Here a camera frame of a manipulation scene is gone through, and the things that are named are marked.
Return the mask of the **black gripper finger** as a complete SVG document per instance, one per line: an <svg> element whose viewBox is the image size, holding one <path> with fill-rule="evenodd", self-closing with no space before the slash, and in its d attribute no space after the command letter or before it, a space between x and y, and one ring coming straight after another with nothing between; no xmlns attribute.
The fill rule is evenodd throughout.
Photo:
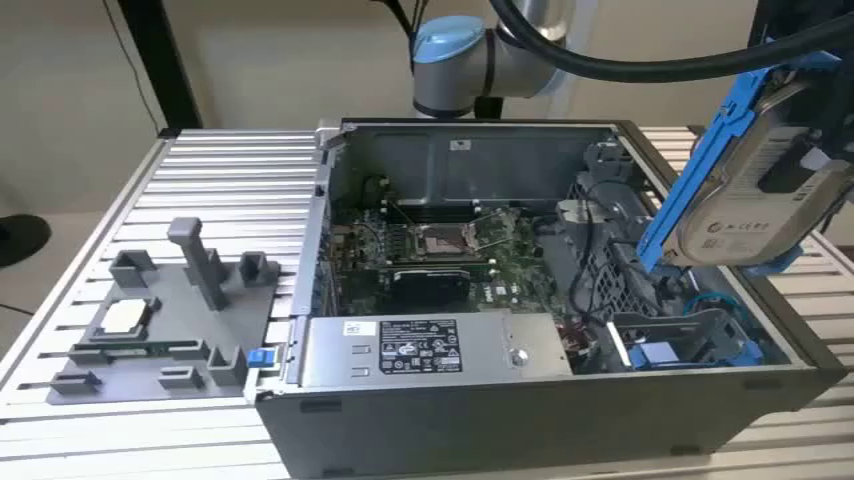
<svg viewBox="0 0 854 480"><path fill-rule="evenodd" d="M793 193L824 167L843 167L852 162L852 128L819 135L809 129L795 136L788 149L757 181L768 194Z"/></svg>

